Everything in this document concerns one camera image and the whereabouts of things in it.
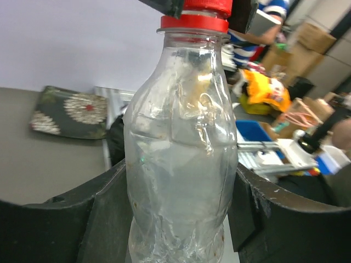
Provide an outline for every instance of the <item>striped shirt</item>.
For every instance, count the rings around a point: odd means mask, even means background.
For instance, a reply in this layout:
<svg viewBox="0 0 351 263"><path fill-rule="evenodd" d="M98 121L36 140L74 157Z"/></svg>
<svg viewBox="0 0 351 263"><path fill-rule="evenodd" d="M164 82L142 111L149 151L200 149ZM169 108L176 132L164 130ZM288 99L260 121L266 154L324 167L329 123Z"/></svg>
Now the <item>striped shirt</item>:
<svg viewBox="0 0 351 263"><path fill-rule="evenodd" d="M276 15L281 18L286 18L286 13L289 8L289 0L259 0L258 9L268 15ZM239 41L246 41L241 37L229 32L230 41L235 43ZM238 65L247 64L249 59L255 54L258 45L252 45L244 48L235 48L233 60Z"/></svg>

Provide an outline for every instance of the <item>yellow bag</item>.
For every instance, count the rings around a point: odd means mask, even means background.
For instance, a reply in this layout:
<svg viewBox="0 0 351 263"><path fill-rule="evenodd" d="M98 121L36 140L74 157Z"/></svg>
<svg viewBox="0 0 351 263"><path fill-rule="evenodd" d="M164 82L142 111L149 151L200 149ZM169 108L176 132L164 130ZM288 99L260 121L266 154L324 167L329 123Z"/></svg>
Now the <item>yellow bag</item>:
<svg viewBox="0 0 351 263"><path fill-rule="evenodd" d="M250 70L244 70L244 74L249 104L267 103L281 112L287 111L291 104L289 92L278 80Z"/></svg>

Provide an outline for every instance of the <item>bottle neck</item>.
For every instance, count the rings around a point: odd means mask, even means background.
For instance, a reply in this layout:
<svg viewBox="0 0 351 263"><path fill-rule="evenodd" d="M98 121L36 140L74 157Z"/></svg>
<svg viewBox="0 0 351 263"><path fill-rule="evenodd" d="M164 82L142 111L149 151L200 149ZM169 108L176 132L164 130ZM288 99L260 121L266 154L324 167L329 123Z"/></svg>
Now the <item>bottle neck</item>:
<svg viewBox="0 0 351 263"><path fill-rule="evenodd" d="M191 48L201 49L204 52L219 53L222 48L222 36L214 34L199 33L199 30L186 29L182 31L165 32L163 48Z"/></svg>

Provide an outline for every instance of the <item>white wall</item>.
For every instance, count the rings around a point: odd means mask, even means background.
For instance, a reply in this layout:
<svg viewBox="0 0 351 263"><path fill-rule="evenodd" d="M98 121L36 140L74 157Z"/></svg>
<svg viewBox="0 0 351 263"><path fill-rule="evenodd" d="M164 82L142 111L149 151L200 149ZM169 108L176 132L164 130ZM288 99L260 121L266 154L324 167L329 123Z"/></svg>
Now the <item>white wall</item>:
<svg viewBox="0 0 351 263"><path fill-rule="evenodd" d="M2 0L0 87L137 90L162 51L160 17L137 0Z"/></svg>
<svg viewBox="0 0 351 263"><path fill-rule="evenodd" d="M294 8L286 23L291 26L292 29L297 28L306 18L306 16L314 9L314 7L323 0L302 0L298 6Z"/></svg>
<svg viewBox="0 0 351 263"><path fill-rule="evenodd" d="M307 21L331 31L351 8L350 0L322 0L309 13ZM308 76L316 85L308 96L318 98L334 90L351 74L351 30L326 54L323 62Z"/></svg>

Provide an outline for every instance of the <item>white flower pattern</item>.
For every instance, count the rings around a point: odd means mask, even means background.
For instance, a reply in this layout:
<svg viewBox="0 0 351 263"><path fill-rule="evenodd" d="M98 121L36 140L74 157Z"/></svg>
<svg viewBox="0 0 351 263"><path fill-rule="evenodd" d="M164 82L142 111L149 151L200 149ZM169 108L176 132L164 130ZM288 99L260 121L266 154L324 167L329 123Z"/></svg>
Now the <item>white flower pattern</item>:
<svg viewBox="0 0 351 263"><path fill-rule="evenodd" d="M56 125L53 119L40 111L34 112L30 125L33 130L38 132L51 133L55 135L59 135L61 133L60 128Z"/></svg>
<svg viewBox="0 0 351 263"><path fill-rule="evenodd" d="M66 113L76 122L99 124L107 116L107 101L104 97L77 93L65 100Z"/></svg>

